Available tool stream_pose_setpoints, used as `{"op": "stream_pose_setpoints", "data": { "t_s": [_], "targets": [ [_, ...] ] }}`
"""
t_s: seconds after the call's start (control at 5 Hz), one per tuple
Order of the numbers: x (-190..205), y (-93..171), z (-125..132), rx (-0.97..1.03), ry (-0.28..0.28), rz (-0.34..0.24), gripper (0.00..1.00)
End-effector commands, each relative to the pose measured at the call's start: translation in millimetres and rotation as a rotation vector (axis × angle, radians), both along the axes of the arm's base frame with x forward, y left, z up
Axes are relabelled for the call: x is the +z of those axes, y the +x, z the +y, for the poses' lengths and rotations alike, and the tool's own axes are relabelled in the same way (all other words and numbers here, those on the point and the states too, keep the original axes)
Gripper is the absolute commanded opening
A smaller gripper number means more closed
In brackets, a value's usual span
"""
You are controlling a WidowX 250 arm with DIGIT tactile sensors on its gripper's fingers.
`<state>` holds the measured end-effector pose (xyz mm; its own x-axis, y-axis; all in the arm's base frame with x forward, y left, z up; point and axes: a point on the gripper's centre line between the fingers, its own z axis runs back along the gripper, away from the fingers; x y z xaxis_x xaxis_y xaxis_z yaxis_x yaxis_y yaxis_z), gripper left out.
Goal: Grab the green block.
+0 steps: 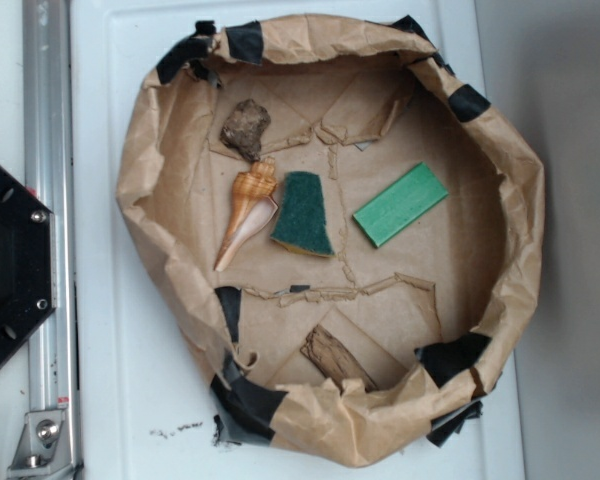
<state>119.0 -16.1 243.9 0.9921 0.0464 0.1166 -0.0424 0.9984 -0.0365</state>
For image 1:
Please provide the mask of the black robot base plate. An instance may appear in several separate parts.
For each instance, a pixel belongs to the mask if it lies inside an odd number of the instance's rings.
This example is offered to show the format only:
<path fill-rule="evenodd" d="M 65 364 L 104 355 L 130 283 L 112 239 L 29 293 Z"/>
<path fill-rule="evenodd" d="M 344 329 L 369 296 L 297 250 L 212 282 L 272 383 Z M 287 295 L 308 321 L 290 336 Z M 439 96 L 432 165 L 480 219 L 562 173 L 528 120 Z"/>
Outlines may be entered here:
<path fill-rule="evenodd" d="M 0 165 L 0 369 L 55 309 L 53 213 Z"/>

